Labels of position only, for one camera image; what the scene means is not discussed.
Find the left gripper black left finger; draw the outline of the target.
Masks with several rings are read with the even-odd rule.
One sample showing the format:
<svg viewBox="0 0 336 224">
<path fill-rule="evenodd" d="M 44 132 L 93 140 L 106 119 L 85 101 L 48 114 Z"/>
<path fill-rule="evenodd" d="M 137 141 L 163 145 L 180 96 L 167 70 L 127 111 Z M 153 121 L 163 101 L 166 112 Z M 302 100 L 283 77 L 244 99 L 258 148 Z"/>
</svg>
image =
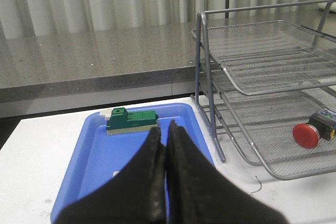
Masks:
<svg viewBox="0 0 336 224">
<path fill-rule="evenodd" d="M 165 223 L 165 146 L 159 127 L 104 185 L 65 207 L 56 223 Z"/>
</svg>

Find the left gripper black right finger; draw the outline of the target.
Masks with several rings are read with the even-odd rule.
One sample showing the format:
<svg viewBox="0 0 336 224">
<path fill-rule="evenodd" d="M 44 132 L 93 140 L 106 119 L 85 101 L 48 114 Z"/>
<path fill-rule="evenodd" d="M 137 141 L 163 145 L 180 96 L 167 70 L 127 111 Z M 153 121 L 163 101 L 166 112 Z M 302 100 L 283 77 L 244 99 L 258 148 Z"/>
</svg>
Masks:
<svg viewBox="0 0 336 224">
<path fill-rule="evenodd" d="M 280 212 L 226 179 L 174 121 L 166 150 L 169 223 L 288 222 Z"/>
</svg>

